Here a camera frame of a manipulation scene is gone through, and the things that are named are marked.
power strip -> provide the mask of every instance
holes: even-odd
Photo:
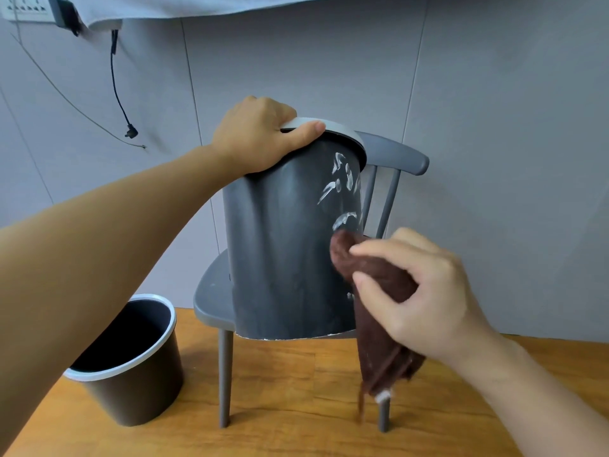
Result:
[[[0,3],[2,17],[8,21],[15,21],[16,13],[19,22],[55,23],[49,0],[2,0]]]

hand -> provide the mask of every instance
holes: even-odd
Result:
[[[351,253],[385,258],[419,284],[410,299],[397,304],[371,277],[353,274],[364,306],[402,345],[455,368],[499,337],[478,306],[460,260],[415,231],[401,228],[389,240],[354,245]]]
[[[287,153],[310,144],[326,129],[323,122],[307,122],[282,133],[281,126],[296,111],[268,97],[248,96],[226,113],[211,145],[240,177],[271,168]]]

black trash can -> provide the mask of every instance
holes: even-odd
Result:
[[[175,322],[169,300],[134,295],[64,376],[82,382],[118,424],[149,422],[184,383]]]
[[[290,131],[313,119],[297,118]],[[355,329],[330,238],[362,232],[359,135],[335,122],[312,144],[223,190],[235,330],[244,338],[315,338]]]

gray chair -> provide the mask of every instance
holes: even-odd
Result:
[[[377,228],[376,237],[382,238],[387,228],[387,221],[398,189],[401,172],[405,171],[415,176],[423,175],[429,166],[429,159],[412,147],[399,142],[360,131],[358,133],[366,148],[367,164],[373,166],[370,182],[363,199],[364,226],[370,212],[372,193],[377,178],[377,167],[394,169]],[[230,415],[232,338],[235,330],[227,250],[221,253],[203,274],[194,295],[194,311],[202,323],[218,329],[220,428],[225,428],[228,426]],[[355,331],[326,338],[355,338]],[[389,399],[379,404],[378,428],[382,432],[389,429],[389,405]]]

brown cloth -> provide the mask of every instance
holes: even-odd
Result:
[[[355,271],[371,276],[383,291],[398,303],[410,298],[418,287],[407,271],[383,258],[354,256],[349,253],[352,245],[368,239],[367,236],[340,230],[334,233],[330,241],[332,263],[345,280],[351,283],[355,296],[357,351],[362,372],[358,401],[360,420],[363,420],[365,394],[376,397],[380,392],[389,390],[400,378],[410,380],[425,361],[425,356],[422,354],[415,353],[394,341],[362,305],[357,288],[353,284]]]

